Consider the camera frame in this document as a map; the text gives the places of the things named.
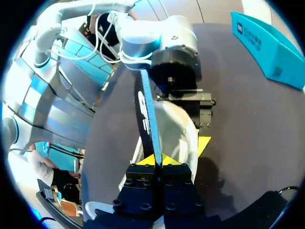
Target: screw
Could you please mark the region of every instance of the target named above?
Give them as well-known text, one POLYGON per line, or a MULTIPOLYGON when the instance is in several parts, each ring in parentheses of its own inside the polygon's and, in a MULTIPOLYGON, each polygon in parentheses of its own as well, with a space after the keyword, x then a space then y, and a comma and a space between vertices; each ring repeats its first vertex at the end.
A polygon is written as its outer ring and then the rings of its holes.
POLYGON ((122 206, 122 201, 120 201, 119 199, 115 199, 112 203, 114 207, 122 206))
POLYGON ((150 186, 150 185, 151 185, 151 182, 150 182, 149 180, 144 181, 144 186, 145 186, 145 187, 148 187, 148 186, 150 186))
POLYGON ((125 184, 126 185, 131 185, 133 183, 133 180, 131 179, 126 179, 125 184))
POLYGON ((165 186, 167 186, 167 187, 173 186, 173 183, 169 180, 166 182, 165 186))
POLYGON ((175 204, 171 203, 171 204, 169 204, 169 205, 166 206, 166 209, 167 209, 168 211, 175 211, 177 208, 176 208, 176 205, 175 205, 175 204))
POLYGON ((192 180, 191 179, 187 179, 186 181, 185 181, 185 184, 186 185, 190 185, 192 183, 192 180))
POLYGON ((195 205, 196 205, 197 207, 202 207, 202 206, 203 206, 202 200, 198 200, 198 201, 195 203, 195 205))
POLYGON ((144 203, 144 204, 141 205, 140 208, 141 208, 143 211, 148 211, 148 210, 150 210, 152 207, 151 207, 150 204, 144 203))

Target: blue strap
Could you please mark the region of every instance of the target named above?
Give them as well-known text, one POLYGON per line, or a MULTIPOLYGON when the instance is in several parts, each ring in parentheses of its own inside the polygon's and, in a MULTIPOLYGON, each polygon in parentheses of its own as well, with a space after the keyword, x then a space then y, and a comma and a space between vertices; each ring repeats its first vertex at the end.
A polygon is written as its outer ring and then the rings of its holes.
POLYGON ((146 107, 147 107, 147 116, 148 122, 150 126, 151 138, 152 138, 152 145, 154 150, 154 158, 158 165, 162 165, 162 153, 159 141, 159 132, 158 132, 158 125, 156 120, 156 114, 154 112, 154 105, 153 105, 153 97, 151 92, 151 87, 149 83, 149 77, 147 70, 141 70, 142 76, 142 84, 143 84, 143 92, 144 97, 146 100, 146 107))

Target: blue cardboard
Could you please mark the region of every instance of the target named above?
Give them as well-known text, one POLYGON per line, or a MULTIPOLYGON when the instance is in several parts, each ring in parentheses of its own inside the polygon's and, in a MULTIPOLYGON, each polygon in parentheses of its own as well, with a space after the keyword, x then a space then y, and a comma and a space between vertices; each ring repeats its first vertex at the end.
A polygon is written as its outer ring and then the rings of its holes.
POLYGON ((254 57, 265 77, 302 90, 305 59, 276 28, 256 18, 231 12, 233 34, 254 57))

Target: white robotic arm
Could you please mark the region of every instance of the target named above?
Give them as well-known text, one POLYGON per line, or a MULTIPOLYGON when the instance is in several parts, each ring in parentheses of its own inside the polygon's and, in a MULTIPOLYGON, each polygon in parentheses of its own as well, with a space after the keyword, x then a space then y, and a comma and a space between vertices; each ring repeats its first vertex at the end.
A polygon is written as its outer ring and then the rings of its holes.
POLYGON ((49 6, 39 17, 35 37, 35 65, 45 65, 53 43, 61 33, 61 22, 66 19, 116 10, 127 13, 136 0, 78 0, 49 6))
POLYGON ((164 21, 134 21, 128 11, 137 0, 78 0, 56 3, 48 7, 38 20, 36 66, 47 61, 45 52, 51 50, 61 32, 61 21, 88 14, 111 11, 108 21, 113 23, 121 43, 120 59, 132 70, 147 68, 155 50, 183 50, 199 65, 197 39, 185 17, 171 16, 164 21))

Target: table surface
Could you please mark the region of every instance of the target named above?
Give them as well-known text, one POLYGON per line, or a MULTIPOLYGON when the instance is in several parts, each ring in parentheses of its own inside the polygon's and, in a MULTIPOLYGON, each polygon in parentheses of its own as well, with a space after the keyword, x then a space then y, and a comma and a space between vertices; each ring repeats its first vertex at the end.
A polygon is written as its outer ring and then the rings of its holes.
MULTIPOLYGON (((198 87, 217 100, 212 139, 199 158, 195 185, 207 215, 226 219, 268 190, 299 185, 305 168, 305 96, 267 80, 231 25, 195 24, 194 32, 203 76, 198 87)), ((82 168, 83 204, 111 204, 119 194, 139 138, 134 79, 121 65, 95 114, 82 168)))

